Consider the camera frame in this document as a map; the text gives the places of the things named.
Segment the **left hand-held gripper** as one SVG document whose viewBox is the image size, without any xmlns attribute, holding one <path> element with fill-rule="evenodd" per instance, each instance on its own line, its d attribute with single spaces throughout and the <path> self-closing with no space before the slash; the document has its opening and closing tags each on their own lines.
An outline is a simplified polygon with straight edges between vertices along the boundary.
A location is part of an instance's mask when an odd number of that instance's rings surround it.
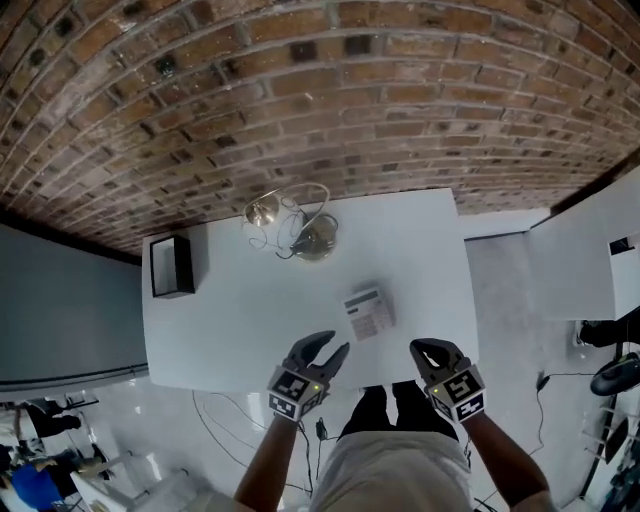
<svg viewBox="0 0 640 512">
<path fill-rule="evenodd" d="M 350 344 L 341 345 L 323 364 L 311 364 L 335 336 L 333 330 L 316 332 L 294 343 L 269 381 L 268 407 L 294 423 L 322 404 L 329 382 L 346 360 Z"/>
</svg>

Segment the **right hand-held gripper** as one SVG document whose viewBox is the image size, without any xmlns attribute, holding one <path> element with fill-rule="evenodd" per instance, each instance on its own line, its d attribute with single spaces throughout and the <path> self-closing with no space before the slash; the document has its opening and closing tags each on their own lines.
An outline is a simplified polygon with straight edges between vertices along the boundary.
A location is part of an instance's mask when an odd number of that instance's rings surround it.
<svg viewBox="0 0 640 512">
<path fill-rule="evenodd" d="M 485 384 L 479 370 L 450 341 L 415 339 L 410 353 L 434 408 L 453 423 L 462 423 L 485 408 Z"/>
</svg>

